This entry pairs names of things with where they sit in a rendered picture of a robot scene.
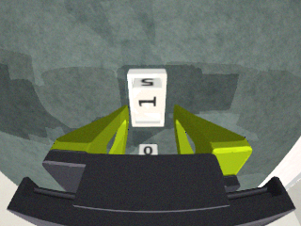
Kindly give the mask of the beige open-top tray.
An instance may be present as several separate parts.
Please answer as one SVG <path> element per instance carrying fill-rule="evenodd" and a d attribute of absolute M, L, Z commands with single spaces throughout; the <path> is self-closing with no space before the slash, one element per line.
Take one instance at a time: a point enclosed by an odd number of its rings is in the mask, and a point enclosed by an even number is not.
<path fill-rule="evenodd" d="M 128 87 L 133 126 L 164 126 L 166 100 L 166 69 L 129 69 Z M 163 84 L 163 106 L 161 113 L 134 113 L 132 86 L 135 78 L 160 77 Z"/>

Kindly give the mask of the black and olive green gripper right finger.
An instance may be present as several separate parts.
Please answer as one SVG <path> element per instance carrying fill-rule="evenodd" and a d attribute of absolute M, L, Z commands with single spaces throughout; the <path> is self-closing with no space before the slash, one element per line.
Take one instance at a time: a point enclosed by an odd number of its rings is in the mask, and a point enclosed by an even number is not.
<path fill-rule="evenodd" d="M 173 121 L 178 154 L 194 153 L 187 133 L 195 143 L 195 153 L 216 155 L 224 176 L 236 175 L 252 153 L 245 137 L 206 121 L 179 105 L 174 105 Z"/>

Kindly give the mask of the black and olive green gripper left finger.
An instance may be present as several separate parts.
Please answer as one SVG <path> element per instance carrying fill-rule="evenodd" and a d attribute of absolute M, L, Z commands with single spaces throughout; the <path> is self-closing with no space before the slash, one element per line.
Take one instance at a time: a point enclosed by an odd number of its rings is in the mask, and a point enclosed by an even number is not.
<path fill-rule="evenodd" d="M 107 153 L 107 143 L 117 132 L 109 154 L 125 154 L 129 111 L 124 105 L 113 113 L 56 139 L 52 149 Z"/>

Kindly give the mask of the white number cube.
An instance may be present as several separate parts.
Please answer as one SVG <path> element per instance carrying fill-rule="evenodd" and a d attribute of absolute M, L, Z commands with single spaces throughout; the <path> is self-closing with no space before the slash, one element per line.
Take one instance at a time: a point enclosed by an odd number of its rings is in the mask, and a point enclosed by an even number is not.
<path fill-rule="evenodd" d="M 134 113 L 161 113 L 163 86 L 160 77 L 135 78 L 132 86 Z"/>
<path fill-rule="evenodd" d="M 157 154 L 157 144 L 140 144 L 139 154 Z"/>

